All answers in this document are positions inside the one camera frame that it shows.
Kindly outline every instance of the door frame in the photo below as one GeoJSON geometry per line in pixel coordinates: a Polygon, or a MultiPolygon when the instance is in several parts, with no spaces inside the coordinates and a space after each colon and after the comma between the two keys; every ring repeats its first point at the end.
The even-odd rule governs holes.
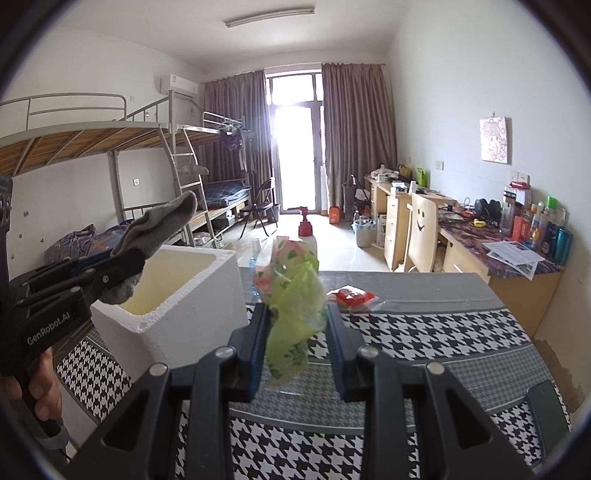
{"type": "Polygon", "coordinates": [[[322,179],[321,179],[321,167],[323,164],[323,154],[322,154],[322,128],[320,124],[320,108],[324,105],[324,102],[317,100],[317,93],[316,93],[316,74],[321,73],[318,71],[307,71],[302,73],[286,73],[285,75],[273,75],[267,77],[269,81],[269,96],[271,98],[271,104],[269,105],[269,120],[271,123],[271,136],[272,136],[272,144],[273,148],[276,152],[274,158],[274,165],[273,170],[276,176],[275,182],[275,191],[277,194],[277,203],[281,205],[281,214],[282,215],[290,215],[290,214],[299,214],[298,210],[285,210],[283,207],[283,194],[281,191],[281,162],[279,159],[279,149],[277,148],[277,137],[275,136],[275,113],[278,108],[282,108],[285,106],[300,106],[310,109],[311,119],[312,119],[312,136],[313,136],[313,148],[314,148],[314,194],[316,196],[316,208],[314,210],[309,210],[309,213],[312,214],[320,214],[322,211],[322,179]],[[308,100],[307,102],[298,102],[298,103],[291,103],[289,105],[274,105],[272,102],[273,99],[273,80],[276,78],[282,77],[295,77],[301,75],[311,75],[312,76],[312,87],[314,89],[314,100],[308,100]]]}

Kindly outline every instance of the glass door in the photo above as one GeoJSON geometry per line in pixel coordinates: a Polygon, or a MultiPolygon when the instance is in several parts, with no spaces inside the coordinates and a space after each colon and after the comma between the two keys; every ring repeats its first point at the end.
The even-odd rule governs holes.
{"type": "Polygon", "coordinates": [[[271,129],[277,145],[275,175],[281,213],[305,206],[320,213],[322,76],[298,73],[268,79],[271,129]]]}

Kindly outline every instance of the human hand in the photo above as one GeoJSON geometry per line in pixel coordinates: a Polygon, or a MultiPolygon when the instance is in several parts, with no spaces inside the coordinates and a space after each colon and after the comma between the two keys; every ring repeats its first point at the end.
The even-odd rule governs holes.
{"type": "MultiPolygon", "coordinates": [[[[37,370],[29,382],[29,392],[37,400],[35,414],[39,420],[56,420],[61,416],[61,392],[57,375],[53,371],[51,348],[39,356],[37,370]]],[[[0,378],[0,394],[9,400],[18,400],[22,397],[21,386],[13,377],[0,378]]]]}

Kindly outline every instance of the wall stain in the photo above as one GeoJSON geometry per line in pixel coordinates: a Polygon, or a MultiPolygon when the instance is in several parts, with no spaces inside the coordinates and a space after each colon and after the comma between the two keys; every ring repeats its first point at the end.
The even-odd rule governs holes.
{"type": "Polygon", "coordinates": [[[560,394],[566,405],[566,410],[569,413],[573,413],[585,400],[583,388],[580,385],[578,387],[574,386],[573,377],[569,369],[562,366],[558,360],[558,356],[546,340],[534,340],[534,345],[554,377],[558,390],[560,390],[560,394]]]}

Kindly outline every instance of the bed ladder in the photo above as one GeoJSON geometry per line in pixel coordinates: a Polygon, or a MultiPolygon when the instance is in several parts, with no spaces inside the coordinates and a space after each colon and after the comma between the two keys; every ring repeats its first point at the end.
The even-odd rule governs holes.
{"type": "MultiPolygon", "coordinates": [[[[175,192],[175,195],[178,197],[179,195],[181,195],[183,193],[183,189],[198,186],[197,199],[199,201],[199,205],[204,207],[203,213],[205,215],[205,223],[207,225],[207,230],[209,231],[209,237],[210,237],[208,243],[206,243],[204,246],[208,246],[208,244],[211,243],[212,247],[217,248],[218,247],[217,239],[216,239],[215,233],[213,232],[212,220],[211,220],[211,218],[209,218],[209,210],[207,208],[207,201],[205,199],[205,192],[203,190],[203,179],[201,178],[201,174],[200,173],[197,174],[197,181],[191,182],[187,185],[181,185],[181,181],[178,177],[178,165],[177,165],[177,160],[176,160],[177,157],[193,157],[193,160],[195,161],[195,165],[199,166],[197,154],[195,153],[195,150],[194,150],[193,146],[191,145],[191,141],[189,140],[189,136],[187,135],[187,131],[184,128],[182,128],[181,131],[183,133],[183,141],[189,147],[190,153],[178,153],[177,152],[176,132],[170,132],[170,144],[171,145],[169,145],[168,142],[166,141],[166,137],[164,136],[164,132],[162,131],[162,128],[158,129],[158,135],[160,136],[160,141],[162,142],[162,144],[164,146],[164,151],[166,152],[166,155],[168,157],[168,161],[170,163],[170,167],[173,171],[174,192],[175,192]]],[[[189,224],[187,224],[185,226],[184,233],[185,233],[185,235],[187,235],[187,243],[191,247],[196,247],[197,245],[195,244],[195,238],[193,236],[193,231],[191,230],[191,226],[189,224]]]]}

